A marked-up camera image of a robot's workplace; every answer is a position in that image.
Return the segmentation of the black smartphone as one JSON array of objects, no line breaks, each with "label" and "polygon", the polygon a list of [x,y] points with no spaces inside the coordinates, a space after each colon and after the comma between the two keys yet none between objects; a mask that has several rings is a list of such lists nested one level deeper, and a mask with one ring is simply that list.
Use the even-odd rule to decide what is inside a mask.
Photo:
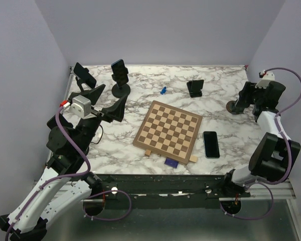
[{"label": "black smartphone", "polygon": [[220,158],[217,133],[214,131],[204,131],[203,139],[205,146],[205,156],[207,158],[213,159]]}]

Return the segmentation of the black round-base phone stand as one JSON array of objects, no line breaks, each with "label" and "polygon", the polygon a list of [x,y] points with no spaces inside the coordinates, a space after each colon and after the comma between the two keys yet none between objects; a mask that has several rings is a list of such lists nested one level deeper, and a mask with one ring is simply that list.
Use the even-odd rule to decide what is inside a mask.
[{"label": "black round-base phone stand", "polygon": [[116,85],[114,85],[112,87],[111,90],[113,96],[115,96],[116,98],[121,98],[125,95],[129,95],[130,94],[130,86],[127,84],[123,85],[122,87],[119,87],[116,83]]}]

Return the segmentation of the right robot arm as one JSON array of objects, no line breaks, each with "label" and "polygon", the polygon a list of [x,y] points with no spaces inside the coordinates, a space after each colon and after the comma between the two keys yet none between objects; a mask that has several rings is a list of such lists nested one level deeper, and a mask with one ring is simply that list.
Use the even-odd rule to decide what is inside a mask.
[{"label": "right robot arm", "polygon": [[252,105],[254,120],[264,136],[247,166],[225,174],[221,183],[221,192],[225,196],[243,193],[254,182],[271,185],[284,182],[290,174],[301,145],[290,139],[280,123],[280,113],[276,106],[284,91],[285,86],[276,81],[270,81],[264,87],[246,82],[238,99],[226,104],[231,114],[242,114]]}]

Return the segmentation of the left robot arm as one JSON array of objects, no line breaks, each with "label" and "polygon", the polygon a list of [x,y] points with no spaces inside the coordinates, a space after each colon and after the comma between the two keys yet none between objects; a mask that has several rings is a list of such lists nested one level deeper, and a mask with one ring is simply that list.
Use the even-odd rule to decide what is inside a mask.
[{"label": "left robot arm", "polygon": [[[284,182],[293,167],[294,159],[289,138],[281,127],[280,112],[276,105],[285,87],[271,81],[266,86],[247,82],[236,101],[227,103],[231,114],[240,114],[254,105],[256,120],[266,119],[267,131],[253,153],[248,167],[233,169],[213,185],[200,186],[199,178],[156,175],[114,176],[103,174],[98,177],[90,169],[80,172],[83,164],[89,164],[87,154],[101,122],[121,122],[125,104],[130,94],[127,84],[115,85],[112,94],[116,103],[100,111],[94,109],[105,85],[89,85],[88,90],[73,92],[63,101],[59,112],[47,125],[50,128],[47,147],[52,155],[47,162],[41,179],[24,202],[12,213],[0,216],[0,228],[6,232],[6,240],[42,240],[48,225],[74,202],[86,198],[102,197],[107,200],[106,184],[119,184],[120,193],[128,199],[142,195],[144,199],[158,198],[162,194],[172,195],[178,190],[188,195],[198,195],[205,190],[217,190],[224,197],[242,194],[254,183],[263,186]],[[60,111],[71,110],[80,117],[77,126],[65,120]]]}]

